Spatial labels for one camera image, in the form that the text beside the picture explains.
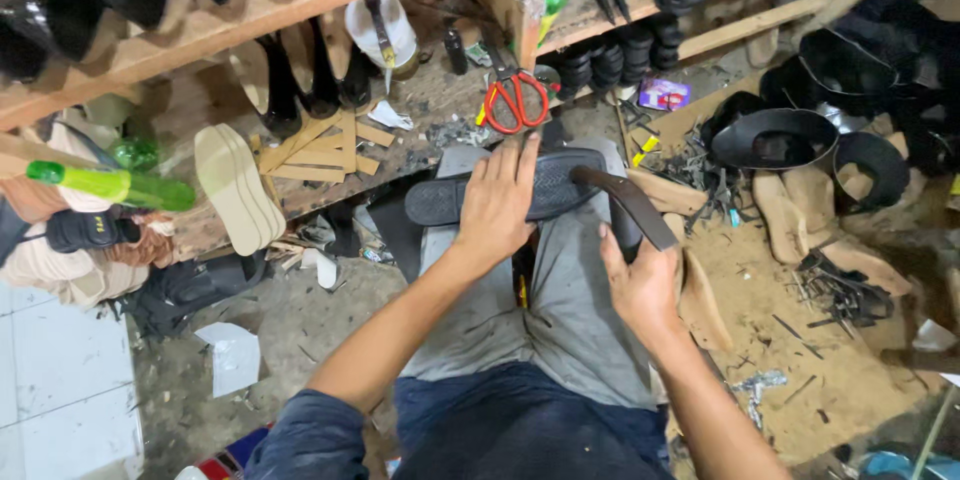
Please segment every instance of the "sleeve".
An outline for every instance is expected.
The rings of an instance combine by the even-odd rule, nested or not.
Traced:
[[[286,480],[366,480],[363,414],[315,389],[287,401],[246,463],[244,477]]]

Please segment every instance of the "white tile floor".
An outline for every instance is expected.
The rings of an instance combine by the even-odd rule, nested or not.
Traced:
[[[0,480],[130,480],[143,442],[126,324],[0,282]]]

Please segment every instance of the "black rubber sole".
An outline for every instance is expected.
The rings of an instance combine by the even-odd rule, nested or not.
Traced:
[[[607,170],[603,154],[589,148],[563,148],[536,158],[534,197],[527,213],[528,222],[556,218],[599,193],[598,188],[577,185],[570,180],[570,171],[578,165]],[[459,224],[469,181],[469,174],[460,174],[420,182],[407,191],[403,209],[410,221],[420,226]]]

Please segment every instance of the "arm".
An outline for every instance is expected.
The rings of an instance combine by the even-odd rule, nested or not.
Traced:
[[[606,223],[600,235],[613,308],[653,356],[697,475],[789,480],[784,464],[716,380],[677,314],[676,250],[659,252],[644,241],[636,260],[627,265]]]
[[[527,241],[533,225],[524,219],[533,198],[539,147],[534,132],[522,152],[520,141],[511,139],[477,162],[466,185],[460,233],[450,249],[337,347],[310,378],[308,389],[364,413],[377,406],[462,292]]]

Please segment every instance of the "person's left hand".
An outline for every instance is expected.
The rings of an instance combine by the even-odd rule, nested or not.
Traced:
[[[510,138],[473,167],[454,247],[471,259],[479,276],[516,253],[536,229],[526,217],[540,142],[540,134],[532,132],[521,152],[520,139]]]

